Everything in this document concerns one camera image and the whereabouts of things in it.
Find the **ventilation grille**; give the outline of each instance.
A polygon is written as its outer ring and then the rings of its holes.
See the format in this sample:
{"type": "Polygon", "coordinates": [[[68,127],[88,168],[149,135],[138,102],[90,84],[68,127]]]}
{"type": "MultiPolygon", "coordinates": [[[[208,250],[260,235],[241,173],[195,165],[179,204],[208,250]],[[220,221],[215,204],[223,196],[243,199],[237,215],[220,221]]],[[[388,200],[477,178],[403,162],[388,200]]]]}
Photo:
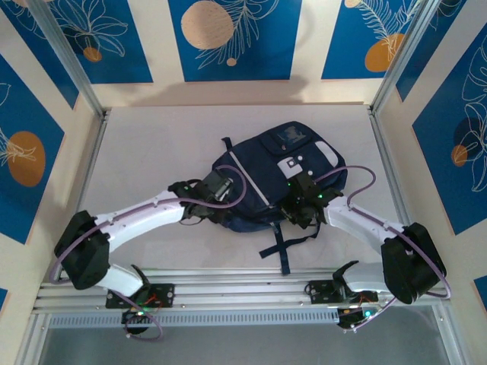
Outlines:
{"type": "MultiPolygon", "coordinates": [[[[50,329],[92,329],[120,327],[120,313],[53,314],[50,329]]],[[[157,313],[162,326],[185,327],[205,325],[297,325],[337,323],[336,309],[239,310],[157,313]]],[[[134,327],[152,325],[145,321],[134,327]]]]}

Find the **navy backpack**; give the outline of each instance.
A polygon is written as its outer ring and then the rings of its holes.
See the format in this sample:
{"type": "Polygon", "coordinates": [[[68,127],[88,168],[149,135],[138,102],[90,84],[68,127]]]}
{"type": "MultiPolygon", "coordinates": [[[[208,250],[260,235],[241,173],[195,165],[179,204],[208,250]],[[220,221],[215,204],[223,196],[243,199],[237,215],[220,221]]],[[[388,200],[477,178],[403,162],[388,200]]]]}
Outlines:
{"type": "MultiPolygon", "coordinates": [[[[272,228],[277,244],[260,252],[265,257],[279,252],[282,274],[290,273],[286,249],[308,238],[316,238],[320,232],[317,221],[316,232],[310,236],[284,241],[280,223],[286,219],[279,203],[290,192],[288,179],[299,172],[306,172],[313,179],[345,166],[343,157],[315,131],[299,122],[287,122],[256,137],[232,146],[229,137],[222,139],[227,152],[213,164],[238,168],[247,179],[247,193],[243,200],[228,209],[220,224],[234,232],[256,232],[272,228]]],[[[220,170],[234,182],[229,201],[238,198],[242,192],[239,176],[231,170],[220,170]]],[[[343,190],[347,171],[343,170],[317,183],[321,189],[332,187],[343,190]]]]}

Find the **backpack strap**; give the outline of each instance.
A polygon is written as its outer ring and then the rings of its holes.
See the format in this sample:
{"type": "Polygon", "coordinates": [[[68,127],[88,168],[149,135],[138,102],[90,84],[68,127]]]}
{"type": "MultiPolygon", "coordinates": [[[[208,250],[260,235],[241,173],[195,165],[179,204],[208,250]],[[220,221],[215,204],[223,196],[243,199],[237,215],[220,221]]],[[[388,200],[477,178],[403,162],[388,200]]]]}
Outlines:
{"type": "Polygon", "coordinates": [[[223,137],[221,140],[225,143],[225,147],[227,148],[227,151],[233,147],[230,137],[223,137]]]}
{"type": "Polygon", "coordinates": [[[317,238],[318,233],[320,232],[320,222],[317,221],[317,230],[315,233],[309,236],[295,238],[293,240],[287,240],[287,241],[284,241],[284,238],[282,238],[281,225],[279,223],[275,223],[275,224],[273,223],[271,225],[272,225],[272,229],[274,230],[276,245],[260,251],[259,252],[260,257],[264,259],[267,256],[279,252],[279,256],[281,259],[281,272],[283,275],[289,275],[291,273],[291,270],[289,268],[287,248],[289,246],[297,245],[298,243],[303,243],[308,238],[317,238]]]}

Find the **white platform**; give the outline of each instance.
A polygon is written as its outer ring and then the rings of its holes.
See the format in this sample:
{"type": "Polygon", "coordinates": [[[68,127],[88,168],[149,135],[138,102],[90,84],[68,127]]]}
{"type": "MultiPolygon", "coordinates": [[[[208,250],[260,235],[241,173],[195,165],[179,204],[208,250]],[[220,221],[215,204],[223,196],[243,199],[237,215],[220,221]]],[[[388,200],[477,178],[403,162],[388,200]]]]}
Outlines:
{"type": "MultiPolygon", "coordinates": [[[[203,178],[225,151],[222,137],[236,144],[291,120],[321,134],[347,164],[372,168],[377,183],[355,202],[397,221],[367,109],[345,105],[115,108],[82,208],[90,214],[115,211],[157,195],[176,181],[203,178]]],[[[369,181],[366,172],[351,171],[345,194],[369,181]]],[[[287,223],[283,230],[285,239],[304,235],[287,223]]],[[[280,268],[278,254],[259,256],[260,250],[274,244],[271,230],[233,233],[203,221],[194,227],[160,227],[120,247],[113,257],[143,268],[280,268]]],[[[292,246],[288,254],[291,271],[380,259],[365,244],[330,226],[323,226],[316,240],[292,246]]]]}

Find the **white table surface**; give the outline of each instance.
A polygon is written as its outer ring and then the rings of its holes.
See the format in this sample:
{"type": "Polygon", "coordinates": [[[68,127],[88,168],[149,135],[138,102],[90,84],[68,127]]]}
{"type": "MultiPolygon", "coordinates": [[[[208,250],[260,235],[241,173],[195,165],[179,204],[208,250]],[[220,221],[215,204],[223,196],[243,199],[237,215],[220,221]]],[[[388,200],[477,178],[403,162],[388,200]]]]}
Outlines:
{"type": "MultiPolygon", "coordinates": [[[[297,120],[342,154],[347,164],[370,167],[377,183],[355,203],[397,221],[396,210],[365,106],[155,106],[111,111],[82,205],[90,214],[126,208],[157,195],[170,184],[205,177],[234,144],[273,126],[297,120]]],[[[345,194],[370,181],[366,172],[349,173],[345,194]]],[[[304,235],[288,222],[287,238],[304,235]]],[[[234,233],[209,221],[194,227],[171,224],[126,243],[112,261],[142,268],[280,268],[279,254],[261,259],[275,245],[271,230],[234,233]]],[[[380,256],[353,236],[323,226],[316,240],[288,249],[293,268],[336,268],[353,259],[376,262],[380,256]]]]}

